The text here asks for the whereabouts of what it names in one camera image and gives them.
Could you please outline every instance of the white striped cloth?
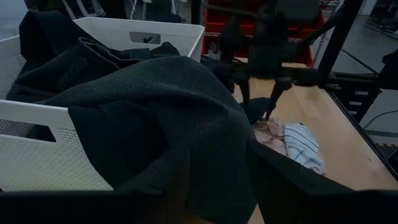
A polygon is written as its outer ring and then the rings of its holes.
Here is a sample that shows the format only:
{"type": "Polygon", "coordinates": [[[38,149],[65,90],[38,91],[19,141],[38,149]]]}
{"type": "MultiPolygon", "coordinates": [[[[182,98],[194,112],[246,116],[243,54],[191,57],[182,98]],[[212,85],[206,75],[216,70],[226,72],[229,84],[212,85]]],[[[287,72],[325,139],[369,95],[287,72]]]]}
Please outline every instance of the white striped cloth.
{"type": "Polygon", "coordinates": [[[285,124],[287,156],[319,174],[325,173],[325,164],[319,155],[319,145],[311,131],[302,124],[285,124]]]}

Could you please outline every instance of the wooden table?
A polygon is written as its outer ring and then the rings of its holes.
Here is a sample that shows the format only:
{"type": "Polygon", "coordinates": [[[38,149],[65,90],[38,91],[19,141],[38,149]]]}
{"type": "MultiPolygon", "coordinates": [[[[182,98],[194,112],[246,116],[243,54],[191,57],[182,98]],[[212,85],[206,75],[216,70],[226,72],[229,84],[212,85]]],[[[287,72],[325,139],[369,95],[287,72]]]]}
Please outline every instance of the wooden table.
{"type": "MultiPolygon", "coordinates": [[[[273,80],[250,80],[251,98],[270,97],[273,80]]],[[[242,102],[239,87],[234,97],[242,102]]],[[[298,87],[285,91],[271,114],[286,123],[303,123],[315,135],[325,160],[326,176],[355,190],[398,189],[398,182],[325,90],[298,87]]],[[[190,219],[186,223],[205,224],[190,219]]],[[[263,224],[258,207],[249,224],[263,224]]]]}

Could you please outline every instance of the pink cloth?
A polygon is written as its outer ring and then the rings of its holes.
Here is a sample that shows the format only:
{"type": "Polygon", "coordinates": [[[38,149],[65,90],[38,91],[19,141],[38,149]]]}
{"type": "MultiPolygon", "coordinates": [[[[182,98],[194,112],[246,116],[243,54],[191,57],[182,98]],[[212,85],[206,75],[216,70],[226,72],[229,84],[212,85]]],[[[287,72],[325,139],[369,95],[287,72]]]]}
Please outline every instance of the pink cloth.
{"type": "Polygon", "coordinates": [[[287,155],[285,143],[283,142],[285,129],[283,122],[275,118],[270,118],[269,121],[261,119],[252,127],[257,141],[282,155],[287,155]]]}

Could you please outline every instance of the metal rod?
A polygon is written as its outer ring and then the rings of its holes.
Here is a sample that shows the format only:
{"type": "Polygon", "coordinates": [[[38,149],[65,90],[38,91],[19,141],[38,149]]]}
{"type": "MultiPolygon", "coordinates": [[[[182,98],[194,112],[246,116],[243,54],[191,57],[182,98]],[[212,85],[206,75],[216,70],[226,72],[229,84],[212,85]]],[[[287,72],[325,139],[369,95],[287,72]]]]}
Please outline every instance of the metal rod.
{"type": "Polygon", "coordinates": [[[363,0],[349,0],[344,2],[341,12],[341,19],[339,19],[333,34],[331,35],[328,47],[323,54],[322,60],[319,64],[319,71],[321,71],[320,88],[324,88],[328,79],[331,69],[333,68],[338,54],[351,30],[351,27],[358,15],[363,0]]]}

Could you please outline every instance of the white laundry basket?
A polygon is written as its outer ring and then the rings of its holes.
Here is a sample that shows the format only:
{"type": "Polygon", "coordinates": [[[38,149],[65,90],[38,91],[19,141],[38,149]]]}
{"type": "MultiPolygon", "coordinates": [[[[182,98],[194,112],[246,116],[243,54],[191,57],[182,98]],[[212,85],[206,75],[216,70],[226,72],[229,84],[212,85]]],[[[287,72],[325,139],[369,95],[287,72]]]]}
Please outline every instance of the white laundry basket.
{"type": "MultiPolygon", "coordinates": [[[[159,34],[160,43],[170,42],[181,55],[200,59],[202,26],[104,18],[75,22],[116,50],[160,45],[131,42],[131,32],[143,32],[159,34]]],[[[19,37],[0,41],[0,189],[112,190],[90,164],[67,108],[4,100],[24,63],[19,37]],[[23,138],[33,124],[48,126],[56,142],[23,138]]]]}

